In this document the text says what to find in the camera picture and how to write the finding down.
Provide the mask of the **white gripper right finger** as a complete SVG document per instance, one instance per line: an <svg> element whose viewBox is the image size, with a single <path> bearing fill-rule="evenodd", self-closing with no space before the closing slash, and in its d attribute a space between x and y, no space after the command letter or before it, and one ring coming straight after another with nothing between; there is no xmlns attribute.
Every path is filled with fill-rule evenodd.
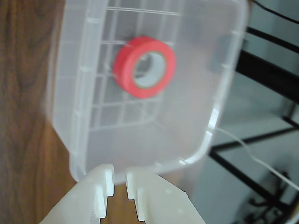
<svg viewBox="0 0 299 224"><path fill-rule="evenodd" d="M189 196L151 172L128 172L128 199L134 200L139 221L147 224L203 224Z"/></svg>

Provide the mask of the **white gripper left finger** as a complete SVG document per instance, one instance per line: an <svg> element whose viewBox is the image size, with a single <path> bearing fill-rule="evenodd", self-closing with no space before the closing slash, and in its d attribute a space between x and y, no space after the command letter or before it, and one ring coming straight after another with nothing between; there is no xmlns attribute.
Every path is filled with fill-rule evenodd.
<svg viewBox="0 0 299 224"><path fill-rule="evenodd" d="M99 224L114 195L114 166L94 168L52 208L42 224Z"/></svg>

